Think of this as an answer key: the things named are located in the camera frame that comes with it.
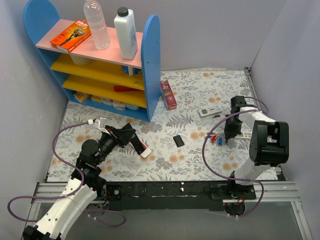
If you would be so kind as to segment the yellow packet bottom shelf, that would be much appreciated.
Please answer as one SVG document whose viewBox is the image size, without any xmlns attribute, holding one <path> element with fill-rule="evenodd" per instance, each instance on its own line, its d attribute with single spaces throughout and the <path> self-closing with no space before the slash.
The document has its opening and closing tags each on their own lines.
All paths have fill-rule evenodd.
<svg viewBox="0 0 320 240">
<path fill-rule="evenodd" d="M 75 92 L 73 96 L 79 103 L 83 103 L 92 97 L 91 94 L 79 92 L 79 91 Z"/>
</svg>

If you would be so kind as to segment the white bottle black cap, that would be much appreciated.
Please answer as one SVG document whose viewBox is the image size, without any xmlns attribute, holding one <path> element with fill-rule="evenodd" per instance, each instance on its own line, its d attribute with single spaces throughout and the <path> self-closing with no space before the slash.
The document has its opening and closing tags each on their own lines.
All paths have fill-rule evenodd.
<svg viewBox="0 0 320 240">
<path fill-rule="evenodd" d="M 117 15 L 113 22 L 121 51 L 121 57 L 126 60 L 132 60 L 138 51 L 133 10 L 128 9 L 127 7 L 118 8 Z"/>
</svg>

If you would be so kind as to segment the white remote with coloured buttons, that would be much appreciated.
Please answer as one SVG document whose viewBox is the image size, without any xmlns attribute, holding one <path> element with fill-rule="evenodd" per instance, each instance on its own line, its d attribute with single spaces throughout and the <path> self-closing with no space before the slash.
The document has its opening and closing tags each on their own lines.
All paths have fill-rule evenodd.
<svg viewBox="0 0 320 240">
<path fill-rule="evenodd" d="M 243 132 L 241 134 L 236 135 L 234 138 L 237 140 L 250 140 L 252 137 L 251 132 Z"/>
</svg>

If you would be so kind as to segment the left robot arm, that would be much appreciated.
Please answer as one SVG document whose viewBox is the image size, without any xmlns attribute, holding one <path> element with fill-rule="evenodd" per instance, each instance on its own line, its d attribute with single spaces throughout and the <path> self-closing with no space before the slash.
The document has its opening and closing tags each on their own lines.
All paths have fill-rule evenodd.
<svg viewBox="0 0 320 240">
<path fill-rule="evenodd" d="M 107 182 L 100 177 L 99 165 L 115 147 L 126 147 L 136 131 L 128 125 L 105 125 L 101 132 L 100 140 L 89 139 L 82 144 L 64 190 L 40 220 L 23 230 L 23 239 L 63 240 L 86 207 L 106 196 Z"/>
</svg>

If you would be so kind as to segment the beige cup under shelf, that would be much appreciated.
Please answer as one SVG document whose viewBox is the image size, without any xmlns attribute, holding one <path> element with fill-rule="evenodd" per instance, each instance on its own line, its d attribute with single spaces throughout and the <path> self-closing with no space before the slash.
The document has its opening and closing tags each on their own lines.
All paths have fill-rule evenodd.
<svg viewBox="0 0 320 240">
<path fill-rule="evenodd" d="M 77 55 L 70 55 L 70 57 L 73 63 L 79 66 L 89 65 L 94 61 L 91 58 L 86 58 L 86 57 L 77 56 Z"/>
</svg>

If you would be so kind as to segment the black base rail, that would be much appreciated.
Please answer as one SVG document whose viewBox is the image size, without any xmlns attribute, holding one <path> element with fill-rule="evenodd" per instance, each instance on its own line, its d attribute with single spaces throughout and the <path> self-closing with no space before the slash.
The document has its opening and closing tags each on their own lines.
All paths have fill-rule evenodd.
<svg viewBox="0 0 320 240">
<path fill-rule="evenodd" d="M 97 192 L 112 211 L 208 209 L 223 211 L 223 201 L 240 202 L 228 181 L 104 182 Z"/>
</svg>

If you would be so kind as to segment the black remote control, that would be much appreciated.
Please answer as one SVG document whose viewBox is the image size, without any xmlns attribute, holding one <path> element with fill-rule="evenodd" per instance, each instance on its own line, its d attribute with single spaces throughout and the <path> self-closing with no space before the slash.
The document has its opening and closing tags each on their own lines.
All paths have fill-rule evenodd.
<svg viewBox="0 0 320 240">
<path fill-rule="evenodd" d="M 140 155 L 147 148 L 147 146 L 140 141 L 136 134 L 132 137 L 129 143 L 135 149 L 138 155 Z"/>
</svg>

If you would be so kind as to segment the red and white remote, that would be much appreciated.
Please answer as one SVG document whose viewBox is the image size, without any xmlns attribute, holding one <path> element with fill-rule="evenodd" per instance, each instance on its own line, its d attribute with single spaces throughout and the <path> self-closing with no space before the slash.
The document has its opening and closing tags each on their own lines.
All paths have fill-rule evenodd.
<svg viewBox="0 0 320 240">
<path fill-rule="evenodd" d="M 152 151 L 147 147 L 139 156 L 143 159 L 146 159 L 151 155 Z"/>
</svg>

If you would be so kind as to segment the white packets bottom shelf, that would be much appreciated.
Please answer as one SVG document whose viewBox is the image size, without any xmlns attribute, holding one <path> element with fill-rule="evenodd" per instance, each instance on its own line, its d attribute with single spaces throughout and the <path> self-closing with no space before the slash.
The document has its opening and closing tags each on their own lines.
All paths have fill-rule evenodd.
<svg viewBox="0 0 320 240">
<path fill-rule="evenodd" d="M 96 95 L 92 95 L 91 100 L 96 103 L 101 103 L 101 104 L 104 104 L 107 106 L 112 106 L 113 108 L 115 108 L 116 110 L 119 110 L 119 111 L 124 111 L 126 109 L 138 111 L 140 109 L 139 106 L 131 105 L 131 104 L 124 103 L 121 101 L 115 101 L 115 100 L 112 100 L 109 98 L 104 98 L 104 97 L 100 97 L 100 96 L 96 96 Z"/>
</svg>

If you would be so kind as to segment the white air conditioner remote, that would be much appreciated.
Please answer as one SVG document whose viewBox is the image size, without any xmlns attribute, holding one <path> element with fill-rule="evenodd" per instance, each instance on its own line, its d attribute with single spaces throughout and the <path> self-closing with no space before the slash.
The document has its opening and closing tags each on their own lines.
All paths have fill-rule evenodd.
<svg viewBox="0 0 320 240">
<path fill-rule="evenodd" d="M 198 110 L 198 114 L 201 118 L 213 116 L 213 115 L 218 115 L 222 113 L 223 111 L 218 105 L 211 106 L 209 108 L 201 108 Z"/>
</svg>

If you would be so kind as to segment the orange razor box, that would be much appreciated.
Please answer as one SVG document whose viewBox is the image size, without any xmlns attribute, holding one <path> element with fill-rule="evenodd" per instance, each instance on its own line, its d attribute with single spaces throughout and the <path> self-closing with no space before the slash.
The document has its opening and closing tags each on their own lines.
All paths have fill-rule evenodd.
<svg viewBox="0 0 320 240">
<path fill-rule="evenodd" d="M 91 36 L 91 30 L 87 21 L 79 19 L 54 37 L 50 44 L 58 50 L 70 53 L 89 36 Z"/>
</svg>

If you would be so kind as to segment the black battery cover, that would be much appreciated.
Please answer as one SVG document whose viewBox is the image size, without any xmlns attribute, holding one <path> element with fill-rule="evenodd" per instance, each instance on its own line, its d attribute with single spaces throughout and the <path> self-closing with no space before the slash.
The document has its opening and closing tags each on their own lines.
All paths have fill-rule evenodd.
<svg viewBox="0 0 320 240">
<path fill-rule="evenodd" d="M 180 148 L 180 147 L 185 145 L 185 143 L 184 143 L 184 141 L 183 141 L 183 139 L 182 139 L 182 137 L 180 135 L 174 136 L 173 140 L 174 140 L 174 142 L 175 142 L 175 144 L 176 144 L 176 146 L 178 148 Z"/>
</svg>

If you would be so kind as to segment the floral table mat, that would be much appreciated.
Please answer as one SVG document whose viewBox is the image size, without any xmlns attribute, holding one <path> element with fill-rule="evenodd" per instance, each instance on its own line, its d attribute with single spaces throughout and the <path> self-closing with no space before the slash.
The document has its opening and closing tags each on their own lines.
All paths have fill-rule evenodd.
<svg viewBox="0 0 320 240">
<path fill-rule="evenodd" d="M 51 160 L 47 180 L 68 180 L 73 172 L 68 163 L 75 163 L 82 143 L 101 137 L 91 125 L 78 123 L 97 117 L 106 118 L 106 123 L 116 128 L 130 123 L 151 150 L 150 156 L 143 159 L 131 146 L 116 148 L 100 165 L 101 176 L 107 181 L 216 180 L 218 174 L 229 176 L 238 169 L 249 157 L 250 142 L 232 138 L 219 146 L 205 140 L 220 119 L 202 118 L 198 111 L 219 106 L 227 115 L 232 97 L 249 98 L 252 91 L 244 71 L 163 71 L 161 78 L 168 80 L 177 108 L 167 110 L 160 100 L 149 122 L 70 102 L 62 124 L 67 130 L 58 138 L 57 154 Z M 184 146 L 176 146 L 176 135 L 181 136 Z"/>
</svg>

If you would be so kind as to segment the blue wooden shelf unit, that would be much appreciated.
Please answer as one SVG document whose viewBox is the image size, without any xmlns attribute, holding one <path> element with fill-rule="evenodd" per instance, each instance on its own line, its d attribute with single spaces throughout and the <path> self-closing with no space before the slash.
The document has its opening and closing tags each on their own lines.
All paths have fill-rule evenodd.
<svg viewBox="0 0 320 240">
<path fill-rule="evenodd" d="M 53 47 L 50 41 L 75 21 L 60 18 L 47 0 L 30 0 L 23 11 L 26 33 L 51 72 L 54 80 L 72 102 L 75 92 L 90 94 L 140 107 L 117 110 L 89 98 L 82 104 L 144 121 L 150 121 L 161 94 L 160 19 L 151 15 L 143 32 L 137 32 L 137 52 L 132 60 L 124 59 L 116 30 L 107 27 L 110 46 L 97 49 L 89 36 L 72 52 Z M 76 65 L 70 55 L 93 59 L 88 65 Z"/>
</svg>

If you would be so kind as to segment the clear plastic water bottle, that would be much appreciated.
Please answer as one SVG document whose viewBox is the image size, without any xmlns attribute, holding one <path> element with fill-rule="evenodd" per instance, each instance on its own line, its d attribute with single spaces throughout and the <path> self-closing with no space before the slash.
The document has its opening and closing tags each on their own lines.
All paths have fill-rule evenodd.
<svg viewBox="0 0 320 240">
<path fill-rule="evenodd" d="M 110 46 L 111 41 L 101 5 L 97 0 L 86 0 L 83 11 L 95 47 L 99 50 L 107 49 Z"/>
</svg>

